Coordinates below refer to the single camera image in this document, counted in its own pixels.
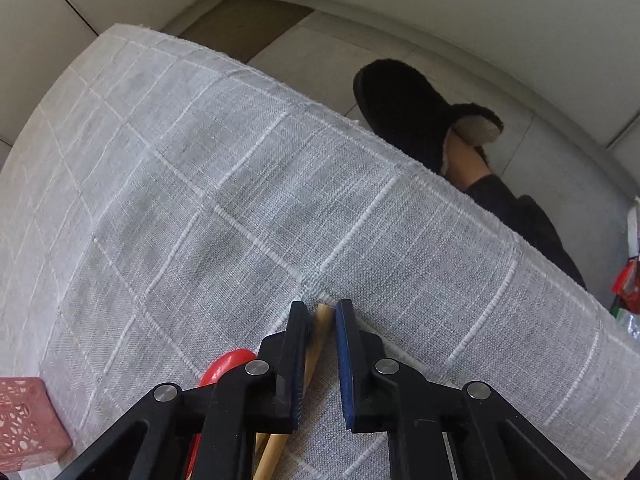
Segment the bamboo chopstick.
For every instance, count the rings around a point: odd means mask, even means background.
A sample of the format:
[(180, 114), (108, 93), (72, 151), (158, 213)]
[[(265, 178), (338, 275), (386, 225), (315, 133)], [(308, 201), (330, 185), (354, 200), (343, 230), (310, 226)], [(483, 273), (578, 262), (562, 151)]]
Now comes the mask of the bamboo chopstick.
[[(318, 304), (314, 311), (310, 343), (307, 347), (303, 393), (311, 383), (314, 370), (318, 364), (326, 337), (333, 324), (334, 309), (328, 304)], [(270, 480), (278, 466), (280, 457), (288, 443), (288, 434), (258, 434), (256, 437), (256, 453), (260, 453), (254, 471), (255, 480)]]

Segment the red plastic spoon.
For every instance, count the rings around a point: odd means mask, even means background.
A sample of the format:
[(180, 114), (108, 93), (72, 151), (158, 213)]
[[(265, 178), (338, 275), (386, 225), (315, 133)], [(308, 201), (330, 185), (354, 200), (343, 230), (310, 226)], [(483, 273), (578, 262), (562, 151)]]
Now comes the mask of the red plastic spoon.
[[(256, 354), (248, 349), (236, 349), (229, 351), (209, 365), (209, 368), (202, 376), (198, 385), (200, 387), (207, 387), (209, 385), (216, 384), (219, 378), (229, 370), (233, 370), (235, 367), (253, 361), (255, 358)], [(196, 454), (198, 454), (198, 448), (200, 447), (200, 442), (201, 435), (197, 434), (192, 441), (188, 468), (186, 468), (186, 478), (188, 479), (192, 477), (192, 471), (196, 461)]]

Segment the grey checked tablecloth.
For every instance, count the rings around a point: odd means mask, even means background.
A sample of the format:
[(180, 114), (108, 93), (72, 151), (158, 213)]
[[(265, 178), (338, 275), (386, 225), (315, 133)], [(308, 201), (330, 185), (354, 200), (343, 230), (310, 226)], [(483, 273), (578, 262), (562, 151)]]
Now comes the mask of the grey checked tablecloth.
[(154, 385), (194, 386), (295, 300), (352, 300), (433, 382), (484, 380), (593, 479), (639, 460), (639, 349), (442, 178), (254, 68), (116, 25), (1, 171), (1, 373), (76, 448)]

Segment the snack packages in basket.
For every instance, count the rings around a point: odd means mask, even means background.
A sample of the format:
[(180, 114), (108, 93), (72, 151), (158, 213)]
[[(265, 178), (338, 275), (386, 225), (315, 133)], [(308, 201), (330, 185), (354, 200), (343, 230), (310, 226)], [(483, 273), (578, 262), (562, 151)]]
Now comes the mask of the snack packages in basket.
[(639, 340), (639, 222), (639, 199), (636, 197), (627, 214), (628, 258), (612, 287), (614, 302), (610, 309), (616, 322), (635, 341)]

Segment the pink perforated utensil holder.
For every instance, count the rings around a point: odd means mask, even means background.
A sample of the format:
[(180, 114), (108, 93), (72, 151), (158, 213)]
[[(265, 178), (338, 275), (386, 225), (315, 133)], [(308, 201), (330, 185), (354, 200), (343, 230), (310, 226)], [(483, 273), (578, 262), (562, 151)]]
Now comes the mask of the pink perforated utensil holder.
[(72, 440), (38, 377), (1, 378), (1, 473), (56, 462)]

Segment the person's leg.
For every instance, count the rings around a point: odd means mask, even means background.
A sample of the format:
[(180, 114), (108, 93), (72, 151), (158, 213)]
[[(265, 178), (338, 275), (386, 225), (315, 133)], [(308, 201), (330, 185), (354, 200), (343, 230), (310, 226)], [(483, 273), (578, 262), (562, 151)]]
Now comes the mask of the person's leg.
[(452, 130), (445, 142), (445, 154), (448, 159), (445, 177), (453, 186), (518, 233), (575, 283), (587, 288), (578, 267), (564, 249), (558, 231), (541, 206), (528, 195), (514, 195), (491, 172), (477, 149), (466, 144)]

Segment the black fuzzy slipper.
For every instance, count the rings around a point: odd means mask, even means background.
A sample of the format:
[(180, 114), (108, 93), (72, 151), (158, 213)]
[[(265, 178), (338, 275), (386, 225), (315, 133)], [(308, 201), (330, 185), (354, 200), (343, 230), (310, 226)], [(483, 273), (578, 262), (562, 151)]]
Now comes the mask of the black fuzzy slipper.
[(436, 174), (447, 171), (450, 132), (481, 148), (504, 129), (492, 110), (475, 103), (448, 103), (418, 70), (391, 58), (364, 66), (354, 77), (352, 91), (377, 136)]

